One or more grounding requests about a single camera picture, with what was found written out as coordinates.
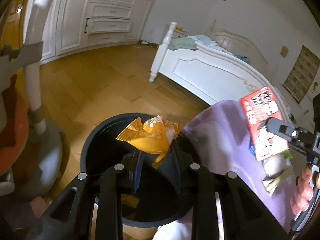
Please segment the right hand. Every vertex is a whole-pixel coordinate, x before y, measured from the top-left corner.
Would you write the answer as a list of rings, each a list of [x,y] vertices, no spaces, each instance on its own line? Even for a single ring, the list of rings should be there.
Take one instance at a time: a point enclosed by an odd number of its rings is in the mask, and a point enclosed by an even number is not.
[[[295,216],[306,211],[313,198],[313,189],[309,185],[310,181],[312,181],[312,172],[308,165],[306,165],[301,176],[298,178],[298,184],[290,199],[291,210]]]

